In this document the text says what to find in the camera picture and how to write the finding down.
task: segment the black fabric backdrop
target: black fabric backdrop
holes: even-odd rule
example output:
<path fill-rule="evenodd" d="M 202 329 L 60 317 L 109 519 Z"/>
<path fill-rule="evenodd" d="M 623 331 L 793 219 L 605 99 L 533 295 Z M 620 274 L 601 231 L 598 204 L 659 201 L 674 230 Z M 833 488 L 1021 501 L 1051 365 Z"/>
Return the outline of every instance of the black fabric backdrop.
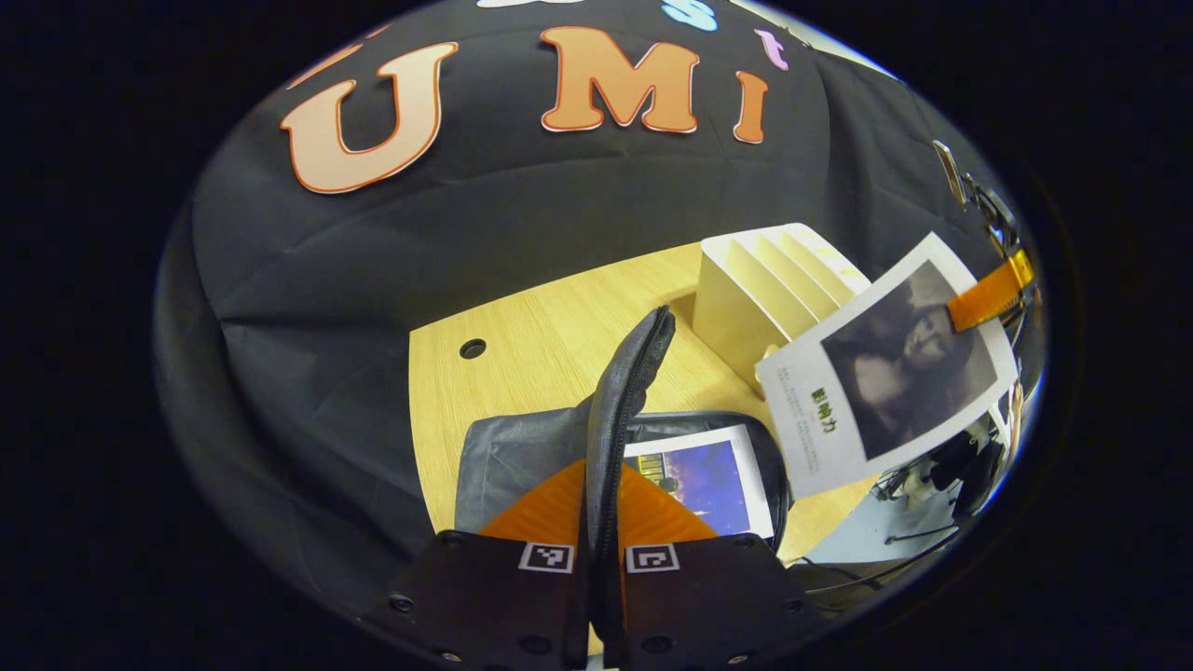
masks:
<path fill-rule="evenodd" d="M 5 6 L 12 35 L 0 43 L 19 119 L 8 146 L 19 161 L 17 210 L 6 228 L 8 267 L 19 273 L 8 399 L 18 421 L 0 470 L 16 560 L 6 667 L 402 663 L 278 580 L 212 515 L 171 447 L 148 361 L 167 223 L 211 149 L 271 86 L 400 8 Z M 1001 541 L 968 553 L 970 571 L 935 574 L 896 611 L 817 647 L 809 663 L 854 667 L 910 654 L 928 666 L 1177 667 L 1189 652 L 1177 632 L 1187 585 L 1180 527 L 1164 519 L 1180 510 L 1181 470 L 1168 462 L 1183 445 L 1173 436 L 1181 415 L 1169 404 L 1186 395 L 1172 352 L 1187 315 L 1156 287 L 1187 275 L 1177 208 L 1187 161 L 1175 149 L 1187 116 L 1179 101 L 1191 97 L 1180 73 L 1188 8 L 791 8 L 926 92 L 1001 168 L 1026 167 L 1016 192 L 1045 190 L 1069 232 L 1045 246 L 1076 258 L 1089 297 L 1084 308 L 1052 306 L 1090 344 L 1086 387 L 1067 382 L 1052 396 L 1077 398 L 1073 438 L 1061 441 L 1063 418 L 1052 417 L 1067 404 L 1046 406 L 1037 444 L 1056 466 L 1005 490 L 1008 506 L 990 518 Z M 216 343 L 217 327 L 196 321 L 183 332 L 208 328 Z"/>
<path fill-rule="evenodd" d="M 406 398 L 413 328 L 624 258 L 792 221 L 870 277 L 929 230 L 977 277 L 996 266 L 981 215 L 951 199 L 931 141 L 1014 198 L 939 112 L 791 37 L 781 72 L 754 33 L 780 29 L 712 6 L 719 27 L 703 32 L 639 0 L 438 2 L 279 88 L 231 131 L 162 259 L 159 376 L 197 482 L 266 564 L 359 612 L 429 540 Z M 631 62 L 661 41 L 697 51 L 698 130 L 543 129 L 557 56 L 539 33 L 569 24 L 607 31 Z M 354 79 L 345 143 L 375 146 L 394 125 L 377 67 L 444 41 L 459 51 L 441 67 L 443 125 L 427 153 L 350 193 L 302 187 L 280 119 Z M 738 69 L 769 84 L 758 146 L 733 140 Z"/>

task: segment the table surface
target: table surface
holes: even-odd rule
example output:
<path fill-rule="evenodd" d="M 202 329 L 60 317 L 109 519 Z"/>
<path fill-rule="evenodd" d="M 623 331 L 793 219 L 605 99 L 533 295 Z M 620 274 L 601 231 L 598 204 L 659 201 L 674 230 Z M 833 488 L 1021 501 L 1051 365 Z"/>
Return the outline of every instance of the table surface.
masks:
<path fill-rule="evenodd" d="M 575 406 L 596 387 L 617 345 L 667 303 L 675 338 L 643 412 L 735 411 L 772 435 L 766 402 L 692 332 L 700 245 L 663 250 L 542 284 L 410 333 L 410 425 L 435 531 L 455 527 L 456 476 L 469 425 L 501 414 Z M 487 344 L 465 359 L 460 346 Z M 791 564 L 833 531 L 876 478 L 797 500 L 779 559 Z"/>

